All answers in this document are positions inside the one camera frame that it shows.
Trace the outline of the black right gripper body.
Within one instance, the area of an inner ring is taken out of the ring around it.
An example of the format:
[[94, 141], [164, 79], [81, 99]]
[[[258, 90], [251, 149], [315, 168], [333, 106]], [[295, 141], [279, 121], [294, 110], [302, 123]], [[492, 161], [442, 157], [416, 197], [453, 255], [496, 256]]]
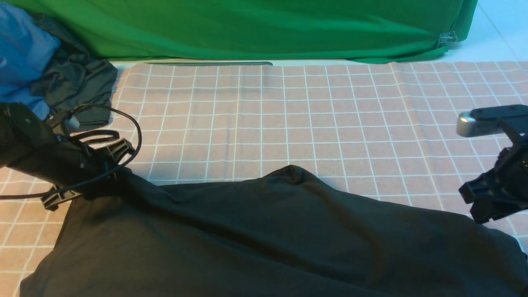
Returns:
[[503, 149], [489, 171], [459, 189], [477, 224], [500, 220], [528, 208], [527, 141]]

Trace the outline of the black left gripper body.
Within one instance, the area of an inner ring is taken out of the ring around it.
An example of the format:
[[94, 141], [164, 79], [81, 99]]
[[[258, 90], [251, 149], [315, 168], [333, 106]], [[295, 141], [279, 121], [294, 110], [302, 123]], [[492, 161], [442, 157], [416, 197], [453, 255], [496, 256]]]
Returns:
[[45, 209], [55, 211], [61, 203], [94, 199], [111, 194], [137, 148], [115, 130], [89, 130], [71, 135], [74, 115], [100, 108], [136, 120], [117, 109], [83, 104], [41, 121], [22, 103], [1, 104], [1, 167], [36, 177], [52, 185], [45, 193], [2, 195], [2, 200], [40, 198]]

